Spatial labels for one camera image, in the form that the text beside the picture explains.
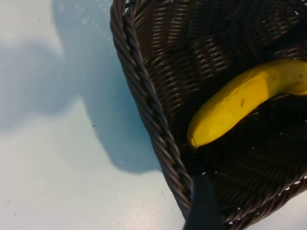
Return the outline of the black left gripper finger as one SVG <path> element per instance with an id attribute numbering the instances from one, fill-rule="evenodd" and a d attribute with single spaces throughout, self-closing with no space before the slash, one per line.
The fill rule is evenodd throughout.
<path id="1" fill-rule="evenodd" d="M 184 230 L 224 230 L 214 186 L 207 174 L 193 177 L 191 208 Z"/>

